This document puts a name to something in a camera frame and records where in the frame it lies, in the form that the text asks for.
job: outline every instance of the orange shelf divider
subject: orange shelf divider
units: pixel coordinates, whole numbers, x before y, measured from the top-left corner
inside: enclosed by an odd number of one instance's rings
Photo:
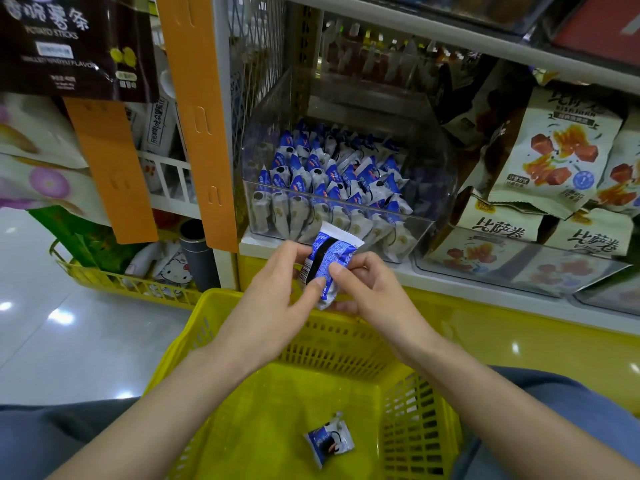
[[[238,252],[211,0],[156,0],[210,248]]]
[[[145,177],[133,145],[124,104],[65,98],[116,240],[158,240]]]

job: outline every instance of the white shelf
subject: white shelf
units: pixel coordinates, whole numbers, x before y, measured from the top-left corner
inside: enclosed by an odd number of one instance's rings
[[[242,256],[268,259],[281,243],[283,241],[280,239],[253,234],[247,230],[240,241],[239,251]],[[409,261],[389,264],[389,267],[394,270],[403,286],[640,336],[640,318],[583,305],[573,298],[551,298],[426,271],[419,274],[413,270]]]
[[[391,0],[290,0],[364,22],[436,39],[510,61],[558,71],[568,79],[594,82],[640,95],[640,77],[610,68],[615,63],[585,55],[565,56],[514,41],[513,36],[485,29],[436,12],[419,13]]]

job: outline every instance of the yellow wire basket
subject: yellow wire basket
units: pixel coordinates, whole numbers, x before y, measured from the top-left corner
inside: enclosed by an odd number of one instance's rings
[[[59,240],[53,242],[49,254],[76,283],[109,293],[117,293],[132,298],[144,299],[161,305],[177,306],[192,310],[202,293],[196,288],[181,288],[151,280],[133,278],[123,274],[109,273],[96,267],[84,267],[75,260],[66,261],[56,250]]]
[[[242,293],[206,291],[147,391],[213,340]],[[318,471],[303,434],[342,411],[355,449]],[[276,361],[204,423],[169,479],[444,479],[461,442],[457,414],[373,329],[314,311]]]

